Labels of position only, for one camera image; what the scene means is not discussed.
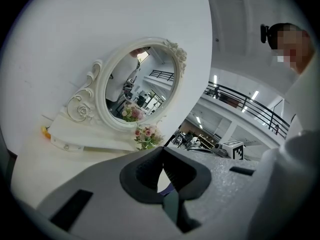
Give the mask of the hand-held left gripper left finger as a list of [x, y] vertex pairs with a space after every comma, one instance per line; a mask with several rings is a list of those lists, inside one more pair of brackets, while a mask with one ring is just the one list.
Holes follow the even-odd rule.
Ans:
[[89, 166], [47, 195], [37, 211], [51, 219], [78, 190], [84, 190], [92, 196], [69, 229], [74, 236], [84, 240], [172, 240], [180, 236], [162, 205], [138, 202], [121, 186], [122, 168], [151, 152], [138, 151]]

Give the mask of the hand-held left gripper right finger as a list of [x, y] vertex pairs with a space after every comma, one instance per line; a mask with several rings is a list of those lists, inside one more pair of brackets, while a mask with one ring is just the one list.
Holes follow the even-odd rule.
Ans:
[[203, 153], [166, 147], [165, 151], [182, 155], [208, 169], [211, 181], [202, 195], [184, 205], [199, 227], [173, 236], [174, 240], [246, 240], [253, 212], [244, 199], [253, 178], [231, 171], [233, 167], [254, 170], [257, 162], [237, 161]]

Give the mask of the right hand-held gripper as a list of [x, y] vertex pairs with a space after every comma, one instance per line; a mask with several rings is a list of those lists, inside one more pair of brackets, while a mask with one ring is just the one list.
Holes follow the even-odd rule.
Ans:
[[233, 160], [244, 159], [244, 143], [242, 141], [230, 140], [223, 143], [216, 143], [212, 151], [220, 157]]

